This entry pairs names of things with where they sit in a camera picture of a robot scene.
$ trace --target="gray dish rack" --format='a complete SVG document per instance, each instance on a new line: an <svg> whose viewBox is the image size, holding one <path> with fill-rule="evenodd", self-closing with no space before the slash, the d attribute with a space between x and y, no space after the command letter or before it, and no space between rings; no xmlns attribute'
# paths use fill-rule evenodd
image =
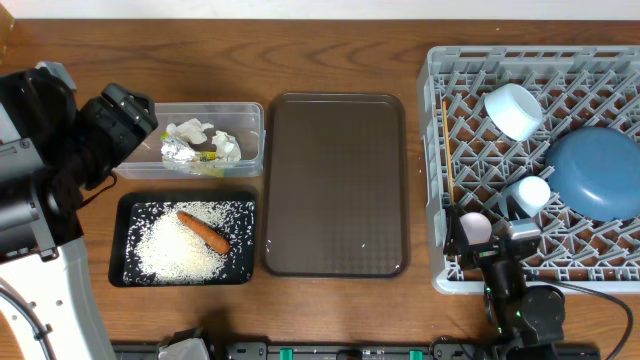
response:
<svg viewBox="0 0 640 360"><path fill-rule="evenodd" d="M524 142L507 138L484 109L485 94L509 82L527 88L543 108L543 125ZM417 87L431 275L441 293L483 292L477 272L462 271L457 258L442 253L449 176L456 203L481 211L495 229L505 222L497 210L500 190L525 174L548 177L553 168L545 166L545 153L567 132L609 127L640 143L640 47L436 47ZM453 174L445 155L445 100ZM552 193L535 220L543 241L522 261L526 271L609 293L640 292L640 216L594 221Z"/></svg>

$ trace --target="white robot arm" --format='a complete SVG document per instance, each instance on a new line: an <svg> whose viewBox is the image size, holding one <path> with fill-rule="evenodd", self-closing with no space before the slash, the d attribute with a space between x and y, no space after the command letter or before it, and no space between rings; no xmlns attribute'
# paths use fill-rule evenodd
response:
<svg viewBox="0 0 640 360"><path fill-rule="evenodd" d="M144 95L110 84L79 111L74 86L56 63L0 77L0 310L27 360L115 359L76 216L93 197L79 187L158 126Z"/></svg>

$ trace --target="plastic container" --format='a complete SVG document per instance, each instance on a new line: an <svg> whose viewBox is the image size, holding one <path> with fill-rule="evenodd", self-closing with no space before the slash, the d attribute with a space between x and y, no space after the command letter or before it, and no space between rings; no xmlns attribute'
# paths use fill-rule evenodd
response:
<svg viewBox="0 0 640 360"><path fill-rule="evenodd" d="M543 109L542 126L523 142L501 132L484 108L486 94L507 83L523 86ZM449 176L456 203L481 212L495 228L505 221L498 209L501 190L526 175L547 179L554 171L547 167L547 150L567 133L607 127L640 143L640 47L435 47L417 90L432 284L445 294L483 293L480 274L463 271L457 258L442 253ZM445 160L445 100L449 123L455 120L449 131L453 174ZM595 221L552 192L534 220L543 227L543 241L521 262L525 273L608 293L640 292L640 217Z"/></svg>
<svg viewBox="0 0 640 360"><path fill-rule="evenodd" d="M258 176L263 170L263 151L266 132L264 130L264 110L258 103L167 103L156 104L158 128L115 170L128 179L189 179L204 178L206 175L189 173L197 165L185 164L177 170L167 169L162 163L162 140L160 137L170 123L181 124L193 118L202 123L213 124L214 128L205 133L205 143L194 145L199 151L212 151L211 137L216 130L235 136L242 158L235 162L215 161L207 163L213 177Z"/></svg>

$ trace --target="trash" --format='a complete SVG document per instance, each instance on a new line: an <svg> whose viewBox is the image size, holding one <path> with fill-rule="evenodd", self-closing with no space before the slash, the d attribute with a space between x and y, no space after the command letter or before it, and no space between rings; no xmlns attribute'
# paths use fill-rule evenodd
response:
<svg viewBox="0 0 640 360"><path fill-rule="evenodd" d="M207 141L207 135L204 133L207 129L212 129L213 125L207 123L201 123L198 119L191 119L180 125L169 124L167 125L167 133L175 136L180 140L188 143L198 145Z"/></svg>
<svg viewBox="0 0 640 360"><path fill-rule="evenodd" d="M216 146L216 161L239 161L242 158L236 138L224 131L216 131L211 143Z"/></svg>
<svg viewBox="0 0 640 360"><path fill-rule="evenodd" d="M216 158L213 151L195 151L186 141L165 133L162 136L162 161L169 163L192 163L212 161Z"/></svg>

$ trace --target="crumpled paper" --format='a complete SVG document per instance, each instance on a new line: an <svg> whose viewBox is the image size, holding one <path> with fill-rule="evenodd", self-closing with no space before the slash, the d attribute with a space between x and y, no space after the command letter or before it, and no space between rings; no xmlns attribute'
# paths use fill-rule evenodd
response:
<svg viewBox="0 0 640 360"><path fill-rule="evenodd" d="M167 133L175 136L188 143L198 145L207 141L207 135L204 133L207 129L212 129L213 125L208 123L201 123L198 119L191 119L180 125L169 124L167 125Z"/></svg>
<svg viewBox="0 0 640 360"><path fill-rule="evenodd" d="M239 161L242 158L236 138L224 131L217 130L211 143L216 146L216 161Z"/></svg>

